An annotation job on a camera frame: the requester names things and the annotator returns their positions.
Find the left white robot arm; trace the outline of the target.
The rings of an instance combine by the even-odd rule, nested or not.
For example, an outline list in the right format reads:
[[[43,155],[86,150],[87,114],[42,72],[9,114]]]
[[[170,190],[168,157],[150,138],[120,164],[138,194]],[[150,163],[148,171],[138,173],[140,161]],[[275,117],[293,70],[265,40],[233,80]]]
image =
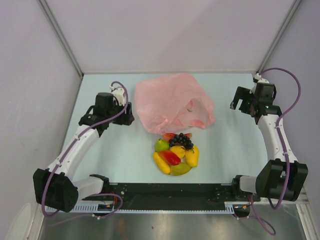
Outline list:
[[[70,212],[79,200],[97,197],[107,199],[111,194],[107,177],[91,174],[83,180],[74,180],[75,172],[93,144],[110,124],[129,126],[134,121],[132,104],[123,87],[111,92],[99,92],[78,122],[78,128],[67,147],[46,168],[38,168],[33,174],[36,202],[45,216],[46,208]]]

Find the round cream plate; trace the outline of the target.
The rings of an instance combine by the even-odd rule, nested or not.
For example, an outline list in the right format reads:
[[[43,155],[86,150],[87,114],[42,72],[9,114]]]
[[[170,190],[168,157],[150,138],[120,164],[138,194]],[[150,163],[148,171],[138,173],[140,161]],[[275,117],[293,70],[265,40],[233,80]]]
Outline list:
[[[182,158],[182,159],[181,159],[181,163],[186,163],[186,160],[185,160],[184,158]]]

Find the red orange fake fruit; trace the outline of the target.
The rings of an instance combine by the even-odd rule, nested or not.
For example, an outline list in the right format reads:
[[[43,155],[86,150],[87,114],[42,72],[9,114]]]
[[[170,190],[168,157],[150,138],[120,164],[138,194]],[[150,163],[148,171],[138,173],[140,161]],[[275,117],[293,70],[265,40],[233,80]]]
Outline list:
[[[161,157],[161,159],[163,159],[169,165],[176,166],[181,163],[181,159],[170,150],[163,150],[160,151],[158,154]]]

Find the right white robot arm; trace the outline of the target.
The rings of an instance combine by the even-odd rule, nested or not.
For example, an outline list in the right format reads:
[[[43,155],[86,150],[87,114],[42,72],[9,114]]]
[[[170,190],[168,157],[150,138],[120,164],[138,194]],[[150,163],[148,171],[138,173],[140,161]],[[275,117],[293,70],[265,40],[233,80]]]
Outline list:
[[[299,163],[287,140],[281,108],[274,105],[274,84],[257,82],[253,89],[239,86],[230,108],[254,118],[266,148],[268,162],[257,176],[237,175],[231,196],[242,201],[249,193],[261,198],[296,201],[308,175],[308,167]]]

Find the red watermelon slice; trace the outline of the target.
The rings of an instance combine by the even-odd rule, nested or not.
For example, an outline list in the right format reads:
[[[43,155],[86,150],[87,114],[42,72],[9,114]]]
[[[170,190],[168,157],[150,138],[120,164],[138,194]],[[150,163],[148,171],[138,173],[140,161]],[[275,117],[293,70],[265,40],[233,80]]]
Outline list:
[[[162,135],[162,138],[165,140],[165,141],[169,141],[169,140],[171,140],[173,137],[175,137],[176,135],[179,135],[179,134],[177,134],[177,133],[164,133],[163,135]],[[193,135],[192,135],[192,133],[184,133],[183,134],[184,136],[187,136],[188,138],[191,138]]]

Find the yellow fake mango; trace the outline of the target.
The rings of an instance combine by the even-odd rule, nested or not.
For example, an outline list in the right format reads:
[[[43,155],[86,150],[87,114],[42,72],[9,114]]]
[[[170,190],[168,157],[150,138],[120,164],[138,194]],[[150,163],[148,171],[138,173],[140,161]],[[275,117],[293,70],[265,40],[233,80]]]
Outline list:
[[[196,145],[194,145],[192,149],[185,151],[185,161],[191,168],[198,166],[199,149]]]

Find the dark fake grape bunch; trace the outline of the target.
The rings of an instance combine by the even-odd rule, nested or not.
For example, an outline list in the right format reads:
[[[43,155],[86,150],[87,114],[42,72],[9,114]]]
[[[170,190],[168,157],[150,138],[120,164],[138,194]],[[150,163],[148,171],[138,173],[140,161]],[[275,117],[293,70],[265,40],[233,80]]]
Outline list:
[[[173,134],[168,142],[170,147],[180,146],[183,147],[185,150],[192,150],[194,148],[194,144],[191,140],[192,134],[191,133],[179,133]]]

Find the yellow fake lemon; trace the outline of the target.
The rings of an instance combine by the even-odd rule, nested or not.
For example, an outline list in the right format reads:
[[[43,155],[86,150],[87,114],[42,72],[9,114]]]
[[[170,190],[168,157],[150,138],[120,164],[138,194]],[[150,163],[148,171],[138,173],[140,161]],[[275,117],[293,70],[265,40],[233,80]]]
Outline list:
[[[180,159],[184,158],[185,157],[185,154],[186,154],[186,150],[184,147],[182,146],[172,146],[170,148],[170,151],[175,153]]]

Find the pink plastic bag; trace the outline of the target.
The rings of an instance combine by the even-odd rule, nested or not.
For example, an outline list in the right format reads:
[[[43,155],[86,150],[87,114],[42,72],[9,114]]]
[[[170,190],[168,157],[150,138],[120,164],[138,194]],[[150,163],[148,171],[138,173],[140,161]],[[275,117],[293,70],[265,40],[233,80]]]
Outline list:
[[[134,105],[144,129],[165,134],[214,124],[213,100],[188,73],[140,81],[135,86]]]

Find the yellow fake fruit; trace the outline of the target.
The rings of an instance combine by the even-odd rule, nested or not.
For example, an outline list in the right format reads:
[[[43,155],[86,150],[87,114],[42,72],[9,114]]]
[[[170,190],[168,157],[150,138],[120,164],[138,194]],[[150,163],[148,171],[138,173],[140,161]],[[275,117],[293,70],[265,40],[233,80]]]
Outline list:
[[[170,166],[160,157],[160,155],[157,152],[153,153],[153,160],[154,160],[156,166],[158,167],[158,169],[162,173],[164,173],[166,175],[171,174]]]

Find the green fake pear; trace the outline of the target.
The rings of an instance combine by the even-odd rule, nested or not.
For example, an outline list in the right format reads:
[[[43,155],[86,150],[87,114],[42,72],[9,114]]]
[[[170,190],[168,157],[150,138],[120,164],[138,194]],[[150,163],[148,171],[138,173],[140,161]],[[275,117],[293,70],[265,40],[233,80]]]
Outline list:
[[[154,150],[158,153],[165,150],[169,150],[169,149],[170,149],[169,142],[162,138],[159,138],[154,144]]]

